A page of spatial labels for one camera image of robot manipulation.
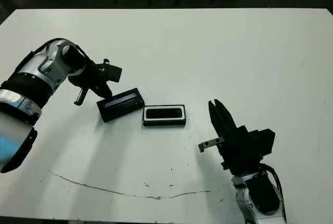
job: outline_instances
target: white table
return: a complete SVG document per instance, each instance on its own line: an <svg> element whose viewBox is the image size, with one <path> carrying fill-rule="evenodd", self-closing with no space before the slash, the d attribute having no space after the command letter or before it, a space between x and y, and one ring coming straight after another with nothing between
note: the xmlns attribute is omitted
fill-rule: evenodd
<svg viewBox="0 0 333 224"><path fill-rule="evenodd" d="M143 128L138 110L105 124L100 99L89 92L77 107L79 88L65 82L43 109L24 163L0 175L0 215L242 223L222 158L197 148L216 137L208 100L218 98L237 125L276 132L264 161L280 176L290 223L333 222L327 10L16 10L0 25L0 81L54 37L122 67L120 82L109 84L114 94L138 87L147 105L183 103L187 123Z"/></svg>

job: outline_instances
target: black box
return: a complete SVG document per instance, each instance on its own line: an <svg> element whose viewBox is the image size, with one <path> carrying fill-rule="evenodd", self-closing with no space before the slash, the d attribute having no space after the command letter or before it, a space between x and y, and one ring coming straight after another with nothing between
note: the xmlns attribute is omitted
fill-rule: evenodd
<svg viewBox="0 0 333 224"><path fill-rule="evenodd" d="M185 106L183 104L145 106L142 123L144 126L185 125Z"/></svg>
<svg viewBox="0 0 333 224"><path fill-rule="evenodd" d="M100 115L105 123L136 111L144 105L145 102L137 88L97 102Z"/></svg>

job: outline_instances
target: crack on table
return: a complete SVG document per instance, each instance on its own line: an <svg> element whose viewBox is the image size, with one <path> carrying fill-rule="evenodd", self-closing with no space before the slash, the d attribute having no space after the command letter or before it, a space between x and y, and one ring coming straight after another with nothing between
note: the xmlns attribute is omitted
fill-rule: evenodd
<svg viewBox="0 0 333 224"><path fill-rule="evenodd" d="M91 185L88 185L86 183L80 183L80 182L68 179L68 178L66 178L64 176L61 176L61 175L59 175L59 174L57 174L57 173L55 173L55 172L53 172L51 170L48 170L48 171L52 175L54 175L56 177L59 177L62 180L71 182L71 183L73 183L75 185L83 186L83 187L90 188L90 189L102 190L102 191L105 191L105 192L108 192L108 193L113 193L113 194L125 195L125 196L136 197L136 198L147 198L147 199L153 199L153 200L158 200L158 201L162 200L162 199L174 199L174 198L177 198L179 196L183 196L183 195L187 195L187 194L198 194L198 193L210 193L211 192L210 190L201 190L201 191L193 191L193 192L184 192L184 193L173 195L173 196L152 196L152 195L143 196L143 195L135 195L135 194L126 194L126 193L119 192L119 191L114 191L114 190L109 190L109 189L105 189L105 188L91 186Z"/></svg>

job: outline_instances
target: metal bracket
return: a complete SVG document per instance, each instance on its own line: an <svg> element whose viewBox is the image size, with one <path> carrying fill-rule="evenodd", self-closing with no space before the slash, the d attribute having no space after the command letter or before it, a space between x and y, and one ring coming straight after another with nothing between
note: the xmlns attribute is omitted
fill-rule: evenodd
<svg viewBox="0 0 333 224"><path fill-rule="evenodd" d="M224 138L218 137L218 138L214 138L209 141L206 141L206 142L202 142L201 144L198 145L198 147L199 147L200 152L202 153L205 149L207 149L209 147L213 147L221 142L224 142Z"/></svg>

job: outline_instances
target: wire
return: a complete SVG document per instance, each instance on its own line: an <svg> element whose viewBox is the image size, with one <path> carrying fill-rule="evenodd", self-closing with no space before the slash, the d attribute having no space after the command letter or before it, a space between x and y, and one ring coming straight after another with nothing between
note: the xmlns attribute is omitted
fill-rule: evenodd
<svg viewBox="0 0 333 224"><path fill-rule="evenodd" d="M261 163L260 167L272 174L272 176L274 177L275 183L276 183L277 190L280 192L282 201L284 203L285 201L283 198L282 186L281 186L280 179L277 176L277 173L275 172L275 170L272 167L270 167L267 164ZM285 209L284 205L283 205L283 218L285 219L285 222L287 222L286 209Z"/></svg>

